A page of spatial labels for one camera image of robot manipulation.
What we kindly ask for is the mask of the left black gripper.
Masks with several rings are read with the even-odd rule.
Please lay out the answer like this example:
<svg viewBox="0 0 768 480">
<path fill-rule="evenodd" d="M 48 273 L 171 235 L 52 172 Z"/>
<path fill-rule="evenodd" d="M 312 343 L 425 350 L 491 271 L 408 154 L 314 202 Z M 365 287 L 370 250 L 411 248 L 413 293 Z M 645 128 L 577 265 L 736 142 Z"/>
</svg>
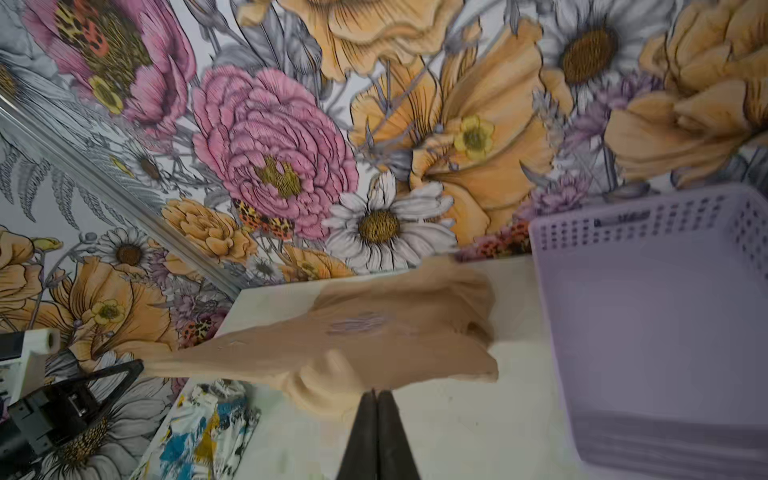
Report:
<svg viewBox="0 0 768 480">
<path fill-rule="evenodd" d="M 43 386 L 8 407 L 1 423 L 1 475 L 22 477 L 96 427 L 144 370 L 132 360 Z"/>
</svg>

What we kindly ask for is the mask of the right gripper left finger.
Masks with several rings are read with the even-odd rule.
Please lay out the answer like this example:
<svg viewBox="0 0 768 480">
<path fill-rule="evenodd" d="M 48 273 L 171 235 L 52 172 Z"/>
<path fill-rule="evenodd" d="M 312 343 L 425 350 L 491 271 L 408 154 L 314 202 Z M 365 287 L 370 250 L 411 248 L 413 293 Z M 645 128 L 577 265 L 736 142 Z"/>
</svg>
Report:
<svg viewBox="0 0 768 480">
<path fill-rule="evenodd" d="M 340 463 L 337 480 L 378 478 L 378 404 L 374 391 L 362 395 Z"/>
</svg>

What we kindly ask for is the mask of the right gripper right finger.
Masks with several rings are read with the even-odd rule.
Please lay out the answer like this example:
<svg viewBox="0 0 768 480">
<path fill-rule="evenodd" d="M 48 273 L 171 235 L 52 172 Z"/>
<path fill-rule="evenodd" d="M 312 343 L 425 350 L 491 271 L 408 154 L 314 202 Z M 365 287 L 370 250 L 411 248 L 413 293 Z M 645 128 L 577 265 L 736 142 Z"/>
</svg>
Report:
<svg viewBox="0 0 768 480">
<path fill-rule="evenodd" d="M 376 394 L 377 474 L 382 480 L 420 480 L 399 408 L 391 391 Z"/>
</svg>

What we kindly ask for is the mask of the beige garment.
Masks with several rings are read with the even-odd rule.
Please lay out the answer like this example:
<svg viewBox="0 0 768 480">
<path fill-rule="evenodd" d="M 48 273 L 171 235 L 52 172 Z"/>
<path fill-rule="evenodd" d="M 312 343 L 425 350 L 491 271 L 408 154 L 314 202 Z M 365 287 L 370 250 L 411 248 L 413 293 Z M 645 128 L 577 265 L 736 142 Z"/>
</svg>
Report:
<svg viewBox="0 0 768 480">
<path fill-rule="evenodd" d="M 494 382 L 488 277 L 446 257 L 369 281 L 327 285 L 304 314 L 143 361 L 155 377 L 264 384 L 320 418 L 361 396 L 433 379 Z"/>
</svg>

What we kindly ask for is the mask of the printed white blue yellow shorts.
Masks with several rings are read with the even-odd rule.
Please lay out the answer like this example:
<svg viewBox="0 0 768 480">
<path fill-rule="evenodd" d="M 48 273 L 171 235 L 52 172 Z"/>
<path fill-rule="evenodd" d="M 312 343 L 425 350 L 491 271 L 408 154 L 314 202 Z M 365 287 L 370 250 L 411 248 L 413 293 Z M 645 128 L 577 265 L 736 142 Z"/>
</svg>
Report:
<svg viewBox="0 0 768 480">
<path fill-rule="evenodd" d="M 233 479 L 260 421 L 244 383 L 219 379 L 180 395 L 133 479 Z"/>
</svg>

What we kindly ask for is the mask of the lavender plastic basket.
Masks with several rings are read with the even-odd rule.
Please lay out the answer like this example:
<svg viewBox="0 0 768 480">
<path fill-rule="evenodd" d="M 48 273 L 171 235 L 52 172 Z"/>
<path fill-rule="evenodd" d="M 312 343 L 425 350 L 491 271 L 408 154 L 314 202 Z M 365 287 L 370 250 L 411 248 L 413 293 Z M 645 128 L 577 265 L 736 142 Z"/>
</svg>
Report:
<svg viewBox="0 0 768 480">
<path fill-rule="evenodd" d="M 572 447 L 593 479 L 767 475 L 767 201 L 726 184 L 529 234 Z"/>
</svg>

